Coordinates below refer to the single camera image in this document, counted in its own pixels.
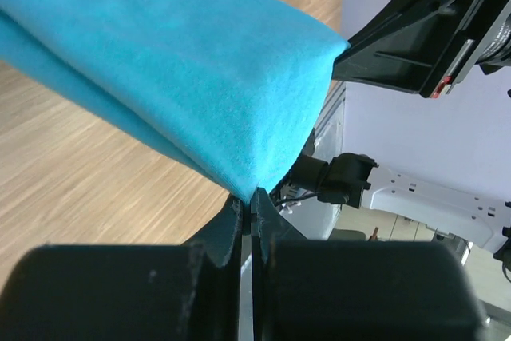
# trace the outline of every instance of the wood grain surface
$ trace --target wood grain surface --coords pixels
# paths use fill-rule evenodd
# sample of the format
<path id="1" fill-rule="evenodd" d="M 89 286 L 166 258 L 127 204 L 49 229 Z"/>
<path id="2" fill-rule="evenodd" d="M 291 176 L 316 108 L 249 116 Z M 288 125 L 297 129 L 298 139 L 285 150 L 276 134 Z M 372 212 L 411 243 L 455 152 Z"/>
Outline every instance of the wood grain surface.
<path id="1" fill-rule="evenodd" d="M 341 0 L 284 1 L 339 28 Z M 180 243 L 226 195 L 0 62 L 0 287 L 39 244 Z"/>

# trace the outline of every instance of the black cable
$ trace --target black cable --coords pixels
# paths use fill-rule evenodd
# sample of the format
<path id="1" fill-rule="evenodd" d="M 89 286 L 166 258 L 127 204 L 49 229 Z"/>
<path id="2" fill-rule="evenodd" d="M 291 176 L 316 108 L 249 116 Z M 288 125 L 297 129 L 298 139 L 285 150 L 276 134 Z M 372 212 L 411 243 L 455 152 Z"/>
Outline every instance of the black cable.
<path id="1" fill-rule="evenodd" d="M 276 207 L 279 207 L 282 204 L 297 203 L 299 201 L 304 201 L 304 200 L 311 199 L 312 197 L 317 197 L 317 196 L 318 196 L 318 193 L 308 193 L 308 194 L 302 195 L 300 197 L 293 197 L 291 199 L 282 199 L 282 200 L 276 201 L 274 205 Z"/>
<path id="2" fill-rule="evenodd" d="M 505 267 L 504 263 L 502 263 L 502 273 L 504 273 L 504 277 L 511 283 L 511 278 L 508 276 L 508 268 Z"/>

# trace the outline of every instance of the floor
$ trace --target floor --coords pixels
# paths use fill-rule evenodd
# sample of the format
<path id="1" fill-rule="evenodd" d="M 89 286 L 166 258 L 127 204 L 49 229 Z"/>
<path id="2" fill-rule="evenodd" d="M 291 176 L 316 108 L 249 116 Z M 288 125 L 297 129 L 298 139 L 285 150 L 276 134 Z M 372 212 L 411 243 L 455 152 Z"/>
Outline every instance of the floor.
<path id="1" fill-rule="evenodd" d="M 340 25 L 341 0 L 284 0 Z M 0 62 L 0 287 L 44 243 L 180 243 L 227 193 Z"/>

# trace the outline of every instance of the turquoise towel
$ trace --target turquoise towel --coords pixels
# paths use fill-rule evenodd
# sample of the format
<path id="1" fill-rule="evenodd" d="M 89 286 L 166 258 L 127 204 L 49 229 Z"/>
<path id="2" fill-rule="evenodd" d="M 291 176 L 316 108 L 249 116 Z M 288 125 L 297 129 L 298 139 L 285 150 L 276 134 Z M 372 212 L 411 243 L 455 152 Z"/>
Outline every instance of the turquoise towel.
<path id="1" fill-rule="evenodd" d="M 292 166 L 347 47 L 278 0 L 0 0 L 2 60 L 245 201 Z"/>

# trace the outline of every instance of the fabric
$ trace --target fabric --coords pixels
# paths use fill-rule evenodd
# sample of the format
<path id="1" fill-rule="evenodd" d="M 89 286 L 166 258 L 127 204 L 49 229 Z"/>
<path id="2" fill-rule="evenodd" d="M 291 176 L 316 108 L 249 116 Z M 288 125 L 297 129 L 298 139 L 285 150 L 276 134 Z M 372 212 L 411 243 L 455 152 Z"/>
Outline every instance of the fabric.
<path id="1" fill-rule="evenodd" d="M 348 44 L 278 0 L 0 0 L 0 58 L 249 201 Z"/>

